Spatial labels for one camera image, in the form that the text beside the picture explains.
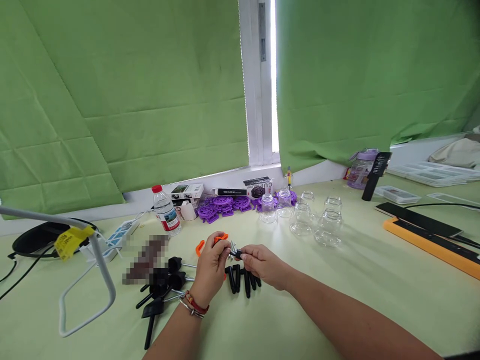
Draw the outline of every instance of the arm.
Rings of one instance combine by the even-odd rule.
[[[318,282],[263,245],[241,249],[248,271],[288,291],[347,360],[441,360],[428,346],[371,307]]]
[[[214,238],[224,233],[217,231],[210,235],[198,259],[195,281],[190,295],[197,305],[206,309],[224,282],[224,271],[230,253],[230,243],[220,240],[214,245]],[[160,335],[148,349],[143,360],[187,360],[196,358],[202,320],[182,304],[178,304]]]

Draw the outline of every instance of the yellow tag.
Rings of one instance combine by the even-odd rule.
[[[95,230],[91,226],[87,226],[83,230],[71,227],[56,239],[54,244],[56,252],[63,261],[66,261],[73,256],[79,245],[94,233]]]

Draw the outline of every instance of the bracelet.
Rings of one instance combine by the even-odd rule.
[[[206,307],[206,309],[198,306],[197,303],[195,302],[193,296],[190,295],[190,290],[187,290],[187,291],[185,292],[185,297],[186,297],[187,301],[193,306],[193,308],[194,308],[196,311],[198,311],[200,314],[205,315],[205,314],[207,313],[207,311],[209,310],[209,308],[210,308],[210,305],[208,305],[208,306]]]
[[[186,307],[188,309],[188,311],[190,311],[190,315],[195,315],[196,317],[200,318],[200,319],[203,319],[205,317],[204,314],[202,313],[199,313],[197,310],[195,310],[194,308],[190,308],[190,306],[188,306],[185,302],[184,302],[184,296],[182,297],[179,297],[178,298],[178,301],[180,302],[180,304],[182,304],[184,307]]]

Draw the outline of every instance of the red bracelet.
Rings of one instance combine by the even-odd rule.
[[[185,298],[186,298],[186,299],[188,300],[188,302],[193,306],[193,308],[194,308],[196,311],[198,311],[200,314],[202,314],[202,315],[205,315],[205,314],[207,313],[207,311],[209,310],[209,308],[210,308],[210,305],[208,305],[208,306],[206,307],[206,309],[201,308],[200,306],[198,306],[197,303],[195,302],[193,296],[190,295],[190,291],[189,291],[189,290],[187,290],[187,291],[185,292]]]

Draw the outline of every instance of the window frame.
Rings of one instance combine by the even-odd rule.
[[[265,3],[266,61],[260,61],[259,4]],[[272,151],[271,0],[239,0],[249,166],[280,163]]]

